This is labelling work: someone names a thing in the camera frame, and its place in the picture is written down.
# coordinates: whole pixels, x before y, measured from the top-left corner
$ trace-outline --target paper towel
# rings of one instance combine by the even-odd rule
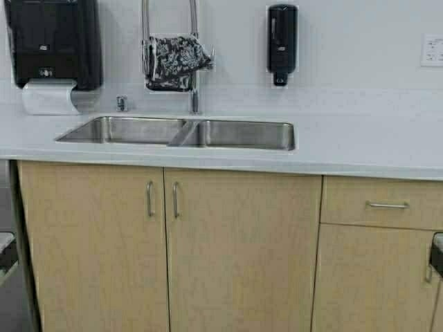
[[[74,116],[80,114],[71,94],[73,80],[31,80],[23,89],[23,103],[31,115]]]

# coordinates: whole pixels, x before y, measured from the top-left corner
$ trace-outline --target wall outlet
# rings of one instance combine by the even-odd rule
[[[443,67],[443,35],[425,35],[422,52],[422,66]]]

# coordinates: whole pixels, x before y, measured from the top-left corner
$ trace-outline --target double sink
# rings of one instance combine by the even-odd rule
[[[111,116],[96,118],[57,141],[285,151],[296,148],[294,127],[287,123]]]

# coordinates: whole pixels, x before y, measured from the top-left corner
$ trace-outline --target dish towel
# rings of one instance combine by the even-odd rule
[[[212,60],[199,40],[192,36],[151,37],[150,73],[147,87],[153,91],[187,92],[191,75],[210,68]]]

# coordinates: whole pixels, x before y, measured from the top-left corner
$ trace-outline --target cabinet door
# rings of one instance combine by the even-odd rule
[[[43,332],[168,331],[163,170],[19,171]]]
[[[171,331],[309,332],[321,177],[167,169],[165,186]]]
[[[433,232],[322,225],[314,332],[430,331]]]

